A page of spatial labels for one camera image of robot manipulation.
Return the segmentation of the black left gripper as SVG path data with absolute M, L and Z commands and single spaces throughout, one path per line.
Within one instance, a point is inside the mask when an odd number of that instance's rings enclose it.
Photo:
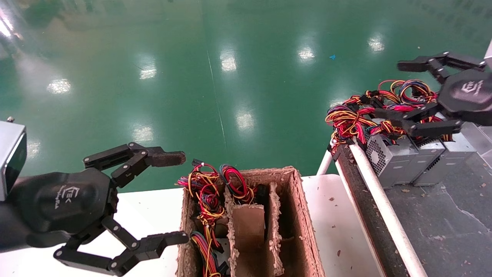
M 158 259 L 166 247 L 186 244 L 186 232 L 148 235 L 137 240 L 112 216 L 118 203 L 115 188 L 123 188 L 148 167 L 172 167 L 186 161 L 183 151 L 143 147 L 131 142 L 84 158 L 86 170 L 51 172 L 22 177 L 14 184 L 8 202 L 35 234 L 63 232 L 73 235 L 53 257 L 68 267 L 123 277 L 138 263 Z M 111 179 L 103 170 L 116 167 Z M 78 251 L 108 231 L 125 246 L 114 258 Z

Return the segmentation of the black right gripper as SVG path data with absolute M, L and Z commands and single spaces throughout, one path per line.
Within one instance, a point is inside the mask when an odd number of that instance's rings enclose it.
M 482 126 L 492 124 L 492 74 L 485 72 L 486 62 L 477 58 L 442 52 L 431 56 L 418 56 L 413 60 L 397 62 L 402 72 L 429 72 L 443 83 L 438 103 L 413 106 L 409 112 L 376 108 L 375 116 L 389 120 L 411 137 L 441 137 L 459 133 L 464 121 Z M 452 74 L 445 67 L 461 70 Z M 441 112 L 457 119 L 424 122 Z

